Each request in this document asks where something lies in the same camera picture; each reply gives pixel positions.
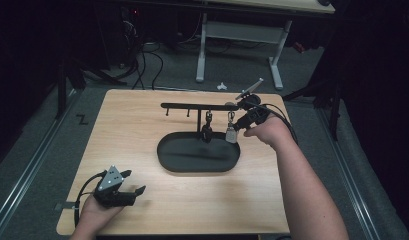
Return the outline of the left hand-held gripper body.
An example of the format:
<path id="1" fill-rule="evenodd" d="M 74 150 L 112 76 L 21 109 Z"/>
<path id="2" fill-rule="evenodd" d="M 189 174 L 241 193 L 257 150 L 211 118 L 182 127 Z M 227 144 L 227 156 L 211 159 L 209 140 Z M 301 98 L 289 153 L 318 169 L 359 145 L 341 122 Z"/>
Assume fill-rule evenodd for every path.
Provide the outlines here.
<path id="1" fill-rule="evenodd" d="M 93 193 L 94 198 L 103 207 L 124 207 L 133 206 L 136 199 L 129 199 L 128 192 L 120 192 L 124 180 L 120 175 L 120 171 L 112 165 L 105 173 L 104 177 L 99 181 Z"/>

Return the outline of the person's left hand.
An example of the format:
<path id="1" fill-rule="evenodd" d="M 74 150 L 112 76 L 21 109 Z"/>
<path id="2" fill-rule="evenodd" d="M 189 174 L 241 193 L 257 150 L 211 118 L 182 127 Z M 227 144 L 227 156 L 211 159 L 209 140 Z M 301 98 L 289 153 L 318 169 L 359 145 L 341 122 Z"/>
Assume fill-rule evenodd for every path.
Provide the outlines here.
<path id="1" fill-rule="evenodd" d="M 103 207 L 93 196 L 89 196 L 82 207 L 76 229 L 96 234 L 122 210 L 123 207 Z"/>

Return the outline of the white-framed wooden desk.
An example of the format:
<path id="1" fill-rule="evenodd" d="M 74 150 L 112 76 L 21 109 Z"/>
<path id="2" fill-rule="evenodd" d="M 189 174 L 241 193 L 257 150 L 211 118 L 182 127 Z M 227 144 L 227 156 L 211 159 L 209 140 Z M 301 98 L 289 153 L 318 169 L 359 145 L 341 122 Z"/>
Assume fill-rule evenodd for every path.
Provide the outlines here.
<path id="1" fill-rule="evenodd" d="M 331 16 L 335 13 L 332 0 L 197 0 L 201 7 L 244 7 L 246 10 L 276 10 L 281 13 L 303 13 L 312 16 Z M 196 81 L 205 80 L 206 40 L 208 38 L 239 40 L 255 43 L 275 44 L 274 54 L 268 58 L 274 87 L 283 89 L 278 61 L 289 35 L 293 20 L 288 17 L 280 26 L 268 23 L 239 23 L 233 20 L 209 20 L 207 14 L 201 15 L 200 51 L 197 62 Z"/>

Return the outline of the black key rack with tray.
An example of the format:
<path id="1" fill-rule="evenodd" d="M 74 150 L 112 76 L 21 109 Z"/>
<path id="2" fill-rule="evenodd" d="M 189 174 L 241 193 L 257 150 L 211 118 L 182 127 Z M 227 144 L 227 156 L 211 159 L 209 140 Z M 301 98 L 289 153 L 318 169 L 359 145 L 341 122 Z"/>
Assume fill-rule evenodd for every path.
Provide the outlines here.
<path id="1" fill-rule="evenodd" d="M 227 172 L 235 167 L 241 155 L 239 144 L 225 140 L 225 132 L 214 132 L 210 143 L 202 141 L 201 129 L 207 111 L 237 111 L 236 105 L 210 105 L 188 103 L 162 103 L 169 114 L 170 109 L 197 111 L 197 130 L 172 132 L 164 136 L 157 146 L 160 165 L 175 173 Z"/>

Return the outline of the person's right hand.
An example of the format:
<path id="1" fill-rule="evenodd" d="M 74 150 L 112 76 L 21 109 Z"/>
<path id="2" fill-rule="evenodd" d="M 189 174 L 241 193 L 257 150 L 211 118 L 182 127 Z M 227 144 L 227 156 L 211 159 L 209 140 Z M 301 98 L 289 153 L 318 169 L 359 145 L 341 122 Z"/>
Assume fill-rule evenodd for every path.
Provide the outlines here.
<path id="1" fill-rule="evenodd" d="M 294 144 L 292 135 L 285 123 L 273 114 L 270 114 L 262 124 L 246 130 L 244 136 L 257 137 L 274 150 L 285 149 Z"/>

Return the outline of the black metal stand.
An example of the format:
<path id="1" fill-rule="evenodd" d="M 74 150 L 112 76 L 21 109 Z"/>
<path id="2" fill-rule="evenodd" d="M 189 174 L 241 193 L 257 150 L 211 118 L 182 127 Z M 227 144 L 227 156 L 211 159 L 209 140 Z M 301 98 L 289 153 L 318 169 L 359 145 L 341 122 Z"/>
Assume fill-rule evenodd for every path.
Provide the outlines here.
<path id="1" fill-rule="evenodd" d="M 338 79 L 311 80 L 310 83 L 290 94 L 283 96 L 284 101 L 291 101 L 298 97 L 314 97 L 313 106 L 317 109 L 328 107 L 330 115 L 328 118 L 328 132 L 337 141 L 338 118 L 341 100 L 342 82 Z"/>
<path id="2" fill-rule="evenodd" d="M 83 76 L 83 71 L 89 71 L 99 79 L 104 80 L 110 84 L 124 86 L 125 82 L 112 77 L 103 71 L 93 68 L 85 62 L 74 58 L 64 57 L 58 66 L 58 98 L 57 98 L 57 114 L 56 118 L 61 119 L 67 109 L 67 82 L 71 83 L 74 90 L 84 90 L 86 88 L 86 80 Z"/>

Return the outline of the metal floor rail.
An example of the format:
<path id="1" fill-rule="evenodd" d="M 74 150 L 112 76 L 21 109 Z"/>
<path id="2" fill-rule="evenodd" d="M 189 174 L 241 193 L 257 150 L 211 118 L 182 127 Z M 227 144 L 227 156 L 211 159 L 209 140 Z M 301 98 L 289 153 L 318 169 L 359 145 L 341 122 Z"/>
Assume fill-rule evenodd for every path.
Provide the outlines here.
<path id="1" fill-rule="evenodd" d="M 359 224 L 362 228 L 362 231 L 365 235 L 366 240 L 380 240 L 380 235 L 376 229 L 374 222 L 372 220 L 371 214 L 365 200 L 362 197 L 362 194 L 356 184 L 356 181 L 351 173 L 351 170 L 347 164 L 345 155 L 339 145 L 339 143 L 333 138 L 330 129 L 329 129 L 329 120 L 324 110 L 316 109 L 315 110 L 319 121 L 322 124 L 322 127 L 329 139 L 331 148 L 334 151 L 336 160 L 338 162 L 340 175 L 343 179 L 344 186 L 346 188 L 347 194 L 351 201 L 351 205 L 354 209 L 354 212 L 357 216 Z"/>
<path id="2" fill-rule="evenodd" d="M 57 117 L 57 92 L 52 92 L 0 164 L 0 237 L 36 177 L 68 111 L 81 96 L 70 90 L 67 106 Z"/>

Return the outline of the silver keychain with clip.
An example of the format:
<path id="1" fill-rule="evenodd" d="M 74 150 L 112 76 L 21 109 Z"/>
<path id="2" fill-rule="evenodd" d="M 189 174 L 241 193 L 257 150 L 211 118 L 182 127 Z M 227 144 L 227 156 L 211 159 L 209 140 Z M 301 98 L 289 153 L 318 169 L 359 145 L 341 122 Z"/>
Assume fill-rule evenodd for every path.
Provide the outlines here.
<path id="1" fill-rule="evenodd" d="M 237 142 L 238 132 L 234 128 L 235 113 L 230 111 L 228 113 L 228 124 L 225 132 L 225 140 L 229 143 L 235 144 Z"/>

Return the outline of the dark computer tower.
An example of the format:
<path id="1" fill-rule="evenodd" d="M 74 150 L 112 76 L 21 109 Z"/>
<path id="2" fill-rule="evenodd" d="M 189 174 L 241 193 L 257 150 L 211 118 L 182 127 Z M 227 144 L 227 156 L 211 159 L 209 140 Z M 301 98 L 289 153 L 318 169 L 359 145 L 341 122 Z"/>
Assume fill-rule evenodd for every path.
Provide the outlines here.
<path id="1" fill-rule="evenodd" d="M 125 7 L 120 8 L 121 21 L 123 26 L 123 36 L 126 40 L 127 58 L 126 65 L 129 67 L 134 66 L 136 61 L 136 55 L 141 47 L 142 37 L 142 23 L 140 11 L 138 8 Z"/>

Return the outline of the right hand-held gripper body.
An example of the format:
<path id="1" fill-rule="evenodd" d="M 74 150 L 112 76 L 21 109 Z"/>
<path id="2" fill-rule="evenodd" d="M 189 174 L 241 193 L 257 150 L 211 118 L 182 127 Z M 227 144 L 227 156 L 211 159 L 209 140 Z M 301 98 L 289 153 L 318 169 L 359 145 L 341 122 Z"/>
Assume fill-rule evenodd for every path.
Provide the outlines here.
<path id="1" fill-rule="evenodd" d="M 256 83 L 243 90 L 236 97 L 237 106 L 246 111 L 244 116 L 247 116 L 252 121 L 252 124 L 259 125 L 263 123 L 269 115 L 269 111 L 261 105 L 261 98 L 253 93 L 263 82 L 264 80 L 259 78 Z"/>

